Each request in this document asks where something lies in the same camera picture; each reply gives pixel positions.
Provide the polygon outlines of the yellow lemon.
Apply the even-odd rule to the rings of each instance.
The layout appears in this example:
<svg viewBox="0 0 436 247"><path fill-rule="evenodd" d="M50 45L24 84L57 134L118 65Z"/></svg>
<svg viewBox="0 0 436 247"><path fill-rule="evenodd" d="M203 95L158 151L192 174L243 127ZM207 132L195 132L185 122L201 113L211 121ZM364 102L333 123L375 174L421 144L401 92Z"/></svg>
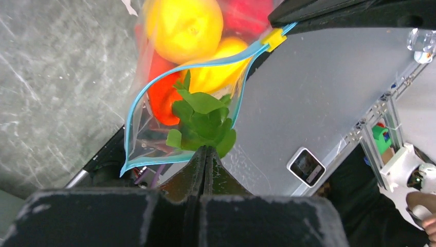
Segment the yellow lemon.
<svg viewBox="0 0 436 247"><path fill-rule="evenodd" d="M143 13L147 39L170 62L210 57L220 43L223 14L217 1L146 1Z"/></svg>

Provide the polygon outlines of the green leafy vegetable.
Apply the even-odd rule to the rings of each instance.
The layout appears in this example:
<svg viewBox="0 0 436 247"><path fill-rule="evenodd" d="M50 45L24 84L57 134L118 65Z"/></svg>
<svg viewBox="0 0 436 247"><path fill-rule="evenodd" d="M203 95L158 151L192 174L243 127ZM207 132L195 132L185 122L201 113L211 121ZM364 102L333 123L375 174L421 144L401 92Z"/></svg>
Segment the green leafy vegetable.
<svg viewBox="0 0 436 247"><path fill-rule="evenodd" d="M179 124L168 132L166 145L184 151L208 146L223 158L237 139L233 120L229 117L232 96L226 94L217 99L204 92L190 93L190 78L187 70L184 79L174 85L182 97L172 104L172 113L179 118Z"/></svg>

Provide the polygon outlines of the yellow fruit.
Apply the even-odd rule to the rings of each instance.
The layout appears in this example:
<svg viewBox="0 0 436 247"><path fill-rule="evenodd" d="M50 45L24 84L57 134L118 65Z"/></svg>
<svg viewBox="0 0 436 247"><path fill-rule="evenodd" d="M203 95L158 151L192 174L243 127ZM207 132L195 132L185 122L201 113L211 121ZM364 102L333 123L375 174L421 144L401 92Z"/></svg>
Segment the yellow fruit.
<svg viewBox="0 0 436 247"><path fill-rule="evenodd" d="M196 62L205 62L236 55L246 48L248 44L237 37L224 38L219 43L196 42L195 58L184 65ZM191 68L189 92L204 92L213 94L227 86L234 86L241 76L249 60L245 59L236 63L220 66Z"/></svg>

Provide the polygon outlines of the orange carrot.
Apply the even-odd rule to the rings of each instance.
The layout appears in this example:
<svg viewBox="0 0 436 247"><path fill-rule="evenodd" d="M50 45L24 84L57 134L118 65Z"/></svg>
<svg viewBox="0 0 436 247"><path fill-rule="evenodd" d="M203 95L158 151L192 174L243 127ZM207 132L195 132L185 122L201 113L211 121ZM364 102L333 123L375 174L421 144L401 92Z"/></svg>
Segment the orange carrot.
<svg viewBox="0 0 436 247"><path fill-rule="evenodd" d="M153 53L148 80L171 70L175 64L162 58L158 53ZM179 72L174 72L155 82L147 91L149 103L154 117L163 125L174 126L179 123L179 118L172 113L172 104L182 100L174 84L181 79Z"/></svg>

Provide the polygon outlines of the person's hand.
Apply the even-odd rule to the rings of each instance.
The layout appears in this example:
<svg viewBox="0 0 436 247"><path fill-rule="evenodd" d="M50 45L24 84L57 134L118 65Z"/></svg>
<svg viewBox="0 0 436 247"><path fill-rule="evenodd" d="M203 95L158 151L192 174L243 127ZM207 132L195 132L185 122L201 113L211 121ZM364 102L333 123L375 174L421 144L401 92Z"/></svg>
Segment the person's hand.
<svg viewBox="0 0 436 247"><path fill-rule="evenodd" d="M421 227L429 237L429 246L435 246L435 195L411 192L406 196L408 209L421 220Z"/></svg>

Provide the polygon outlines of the clear zip top bag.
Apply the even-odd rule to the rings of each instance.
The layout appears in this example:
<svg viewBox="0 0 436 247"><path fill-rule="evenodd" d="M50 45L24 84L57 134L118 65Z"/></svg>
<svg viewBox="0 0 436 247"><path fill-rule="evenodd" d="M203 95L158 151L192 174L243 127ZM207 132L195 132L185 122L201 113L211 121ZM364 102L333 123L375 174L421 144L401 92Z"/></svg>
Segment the clear zip top bag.
<svg viewBox="0 0 436 247"><path fill-rule="evenodd" d="M202 146L233 148L249 71L286 40L272 28L279 1L145 1L125 119L127 171L189 161Z"/></svg>

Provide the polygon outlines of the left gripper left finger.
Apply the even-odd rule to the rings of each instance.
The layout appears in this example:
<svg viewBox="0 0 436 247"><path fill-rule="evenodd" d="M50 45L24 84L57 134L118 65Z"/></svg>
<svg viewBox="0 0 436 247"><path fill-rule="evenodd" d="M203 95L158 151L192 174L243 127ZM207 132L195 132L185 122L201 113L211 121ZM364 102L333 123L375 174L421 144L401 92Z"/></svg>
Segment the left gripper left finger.
<svg viewBox="0 0 436 247"><path fill-rule="evenodd" d="M180 201L158 189L38 191L18 212L3 246L197 246L206 157L201 147L187 164L193 178Z"/></svg>

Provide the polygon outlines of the red bell pepper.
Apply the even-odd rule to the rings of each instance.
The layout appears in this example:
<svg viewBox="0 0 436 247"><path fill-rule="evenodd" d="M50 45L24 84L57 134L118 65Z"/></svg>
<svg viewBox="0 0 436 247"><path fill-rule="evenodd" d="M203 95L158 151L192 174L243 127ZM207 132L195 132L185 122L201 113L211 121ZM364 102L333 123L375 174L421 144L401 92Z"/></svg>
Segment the red bell pepper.
<svg viewBox="0 0 436 247"><path fill-rule="evenodd" d="M274 10L274 2L229 0L221 1L221 7L227 29L256 37L268 29L268 15Z"/></svg>

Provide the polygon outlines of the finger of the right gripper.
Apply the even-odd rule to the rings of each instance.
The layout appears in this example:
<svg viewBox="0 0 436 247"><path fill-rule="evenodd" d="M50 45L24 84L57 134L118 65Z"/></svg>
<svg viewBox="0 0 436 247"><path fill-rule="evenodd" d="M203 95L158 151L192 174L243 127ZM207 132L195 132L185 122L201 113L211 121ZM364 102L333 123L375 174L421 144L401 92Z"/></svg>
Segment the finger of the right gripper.
<svg viewBox="0 0 436 247"><path fill-rule="evenodd" d="M330 28L434 30L435 1L284 1L268 19L274 28L296 23L290 34Z"/></svg>

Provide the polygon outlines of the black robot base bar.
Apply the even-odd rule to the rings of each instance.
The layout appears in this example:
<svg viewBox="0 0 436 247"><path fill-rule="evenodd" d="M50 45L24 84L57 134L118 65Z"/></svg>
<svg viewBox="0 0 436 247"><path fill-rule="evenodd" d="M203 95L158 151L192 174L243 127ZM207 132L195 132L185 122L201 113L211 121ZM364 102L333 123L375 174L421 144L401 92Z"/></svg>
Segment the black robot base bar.
<svg viewBox="0 0 436 247"><path fill-rule="evenodd" d="M124 127L121 127L105 145L84 165L65 188L73 187L136 187L153 188L165 165L139 167L120 176L125 162Z"/></svg>

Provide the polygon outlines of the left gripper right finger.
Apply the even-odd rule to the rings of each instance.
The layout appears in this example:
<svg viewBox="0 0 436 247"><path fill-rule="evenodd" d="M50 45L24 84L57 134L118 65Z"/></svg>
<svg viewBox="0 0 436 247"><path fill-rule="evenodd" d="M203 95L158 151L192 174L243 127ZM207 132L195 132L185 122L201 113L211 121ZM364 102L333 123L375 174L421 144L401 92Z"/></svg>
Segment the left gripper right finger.
<svg viewBox="0 0 436 247"><path fill-rule="evenodd" d="M214 195L217 152L207 148L199 246L348 246L334 206L321 197Z"/></svg>

